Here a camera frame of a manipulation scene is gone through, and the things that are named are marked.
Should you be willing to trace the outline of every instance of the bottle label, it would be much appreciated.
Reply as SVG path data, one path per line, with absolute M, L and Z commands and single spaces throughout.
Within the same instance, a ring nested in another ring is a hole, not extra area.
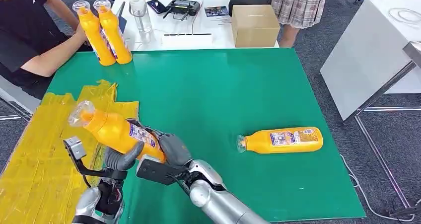
M 118 31 L 119 31 L 120 38 L 121 38 L 121 40 L 123 41 L 124 47 L 126 47 L 126 49 L 127 49 L 127 50 L 129 50 L 129 48 L 128 48 L 128 46 L 127 46 L 127 43 L 126 43 L 126 41 L 125 41 L 125 39 L 124 39 L 124 37 L 123 37 L 123 33 L 121 32 L 120 28 L 118 29 Z M 101 34 L 103 34 L 103 35 L 104 35 L 105 40 L 107 41 L 107 45 L 108 45 L 108 47 L 110 48 L 111 52 L 113 52 L 114 57 L 115 57 L 116 59 L 118 59 L 116 49 L 115 49 L 114 45 L 113 45 L 112 43 L 110 43 L 110 42 L 109 42 L 109 41 L 110 41 L 110 38 L 107 36 L 107 33 L 105 32 L 105 30 L 104 30 L 104 29 L 102 29 L 102 33 L 101 33 Z
M 317 135 L 314 133 L 313 129 L 295 131 L 294 133 L 289 131 L 273 132 L 270 133 L 270 137 L 272 146 L 300 145 L 307 142 L 318 141 Z
M 145 145 L 150 145 L 159 149 L 159 144 L 156 143 L 155 138 L 149 132 L 130 123 L 129 136 L 138 141 L 143 141 Z
M 124 39 L 123 33 L 121 32 L 121 29 L 120 28 L 119 28 L 119 34 L 120 34 L 120 37 L 121 37 L 121 39 L 123 41 L 124 47 L 126 47 L 126 49 L 129 50 L 129 47 L 127 46 L 126 40 Z
M 88 41 L 91 44 L 92 50 L 95 53 L 96 57 L 98 58 L 99 61 L 101 61 L 101 58 L 99 57 L 98 52 L 95 49 L 95 46 L 93 46 L 93 43 L 89 40 L 89 38 L 88 38 Z
M 108 43 L 108 47 L 110 48 L 111 52 L 114 54 L 114 57 L 115 57 L 116 59 L 118 59 L 118 57 L 117 57 L 117 53 L 116 53 L 116 49 L 114 48 L 114 45 L 113 45 L 112 43 L 110 43 L 110 38 L 107 36 L 107 33 L 105 32 L 105 30 L 104 30 L 104 29 L 102 29 L 101 34 L 103 34 L 103 35 L 104 35 L 104 38 L 105 38 L 105 40 L 106 40 L 106 41 L 107 41 L 107 43 Z

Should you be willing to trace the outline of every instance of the person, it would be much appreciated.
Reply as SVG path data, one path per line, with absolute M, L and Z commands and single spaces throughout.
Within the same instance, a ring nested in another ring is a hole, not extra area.
M 62 33 L 48 6 L 74 30 Z M 61 0 L 0 0 L 0 75 L 42 99 L 55 71 L 75 52 L 89 50 L 78 19 Z
M 272 0 L 271 5 L 283 25 L 279 46 L 291 48 L 300 29 L 320 22 L 325 0 Z

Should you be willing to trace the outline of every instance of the orange bottle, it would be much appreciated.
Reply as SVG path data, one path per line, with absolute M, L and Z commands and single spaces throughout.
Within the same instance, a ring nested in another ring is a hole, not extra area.
M 99 19 L 92 13 L 89 2 L 78 0 L 73 3 L 72 8 L 79 16 L 80 25 L 85 31 L 100 64 L 109 66 L 116 63 L 108 41 L 101 31 Z
M 238 136 L 239 152 L 256 153 L 310 152 L 323 145 L 322 133 L 316 127 L 296 127 L 258 131 L 250 136 Z
M 98 11 L 102 30 L 110 43 L 114 57 L 119 64 L 127 64 L 132 60 L 132 53 L 127 48 L 123 34 L 119 28 L 118 18 L 111 11 L 111 3 L 108 0 L 96 0 L 93 7 Z
M 69 116 L 69 124 L 84 127 L 90 131 L 102 144 L 120 153 L 129 151 L 138 141 L 144 142 L 144 147 L 138 159 L 148 155 L 155 161 L 164 163 L 165 155 L 158 140 L 145 129 L 135 126 L 118 113 L 107 113 L 95 109 L 90 101 L 79 103 Z

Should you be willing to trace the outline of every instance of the cardboard box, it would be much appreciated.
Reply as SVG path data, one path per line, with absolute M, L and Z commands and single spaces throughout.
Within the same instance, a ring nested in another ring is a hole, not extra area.
M 272 48 L 280 30 L 272 6 L 234 5 L 231 18 L 236 48 Z

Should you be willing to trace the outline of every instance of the floor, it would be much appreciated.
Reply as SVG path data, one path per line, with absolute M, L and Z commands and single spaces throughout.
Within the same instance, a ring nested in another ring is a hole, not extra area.
M 76 0 L 63 0 L 70 5 Z M 319 75 L 319 70 L 335 46 L 339 37 L 351 21 L 360 4 L 354 0 L 326 0 L 322 21 L 312 28 L 302 30 L 296 41 L 295 49 L 303 68 L 314 90 L 320 108 L 332 132 L 340 153 L 345 157 L 350 167 L 359 178 L 373 209 L 386 215 L 393 208 L 401 208 L 400 201 L 390 185 L 380 164 L 373 155 L 363 134 L 355 121 L 343 126 L 335 104 Z M 71 33 L 68 26 L 55 16 L 59 28 L 65 33 Z M 387 95 L 381 97 L 377 105 L 421 105 L 420 95 Z M 7 114 L 0 107 L 0 114 Z M 416 201 L 421 198 L 421 149 L 418 136 L 421 129 L 421 113 L 376 113 L 361 116 L 374 141 L 380 145 L 392 172 L 401 185 L 407 198 Z M 0 122 L 0 170 L 3 169 L 10 152 L 13 150 L 19 136 L 25 128 L 23 120 Z M 361 193 L 357 191 L 367 213 L 365 219 L 343 219 L 329 221 L 314 221 L 300 223 L 327 224 L 393 224 L 373 215 Z M 413 223 L 421 223 L 421 215 Z

